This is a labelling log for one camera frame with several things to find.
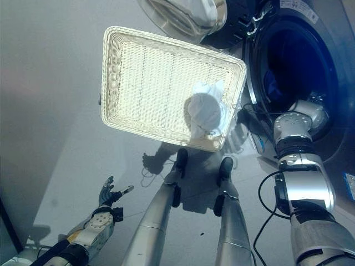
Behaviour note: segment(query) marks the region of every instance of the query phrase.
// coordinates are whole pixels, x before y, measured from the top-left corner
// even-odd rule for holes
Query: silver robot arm
[[[86,266],[99,253],[112,235],[114,224],[123,220],[123,208],[112,208],[112,204],[134,188],[129,186],[111,192],[112,182],[113,177],[109,177],[104,183],[99,208],[84,226],[74,228],[67,239],[47,251],[32,266]]]
[[[331,212],[335,194],[308,131],[327,118],[317,105],[290,111],[274,124],[278,167],[278,209],[291,216],[291,243],[296,265],[355,265],[355,240]]]

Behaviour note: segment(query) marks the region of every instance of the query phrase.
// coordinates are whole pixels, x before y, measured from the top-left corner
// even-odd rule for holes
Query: white wicker basket
[[[102,119],[108,126],[171,144],[217,151],[245,83],[242,60],[135,29],[105,31]],[[221,136],[191,139],[187,105],[198,81],[224,81],[228,126]]]

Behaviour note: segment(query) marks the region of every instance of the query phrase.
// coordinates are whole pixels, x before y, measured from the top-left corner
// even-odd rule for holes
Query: sticker
[[[355,200],[355,176],[349,173],[343,173],[344,180],[346,182],[349,195]]]
[[[289,8],[302,13],[313,24],[316,24],[319,16],[302,0],[280,0],[280,8]]]

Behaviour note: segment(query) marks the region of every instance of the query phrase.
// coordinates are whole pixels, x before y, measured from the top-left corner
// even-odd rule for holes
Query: washing machine door
[[[257,0],[138,0],[146,15],[168,36],[228,48],[254,29]]]
[[[272,8],[244,49],[254,104],[250,106],[260,111],[256,116],[263,129],[255,138],[257,145],[263,144],[259,153],[272,155],[272,145],[264,143],[272,140],[273,119],[279,113],[298,99],[322,105],[329,123],[311,132],[315,150],[332,180],[337,203],[355,214],[355,39],[349,23],[355,12],[344,8],[350,1],[342,0],[270,3]]]

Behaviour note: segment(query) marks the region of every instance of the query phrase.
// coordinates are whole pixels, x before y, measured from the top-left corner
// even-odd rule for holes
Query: white towel
[[[220,136],[226,126],[227,106],[221,102],[224,82],[216,84],[198,82],[192,88],[193,96],[187,107],[191,116],[191,138],[200,138],[203,134]]]

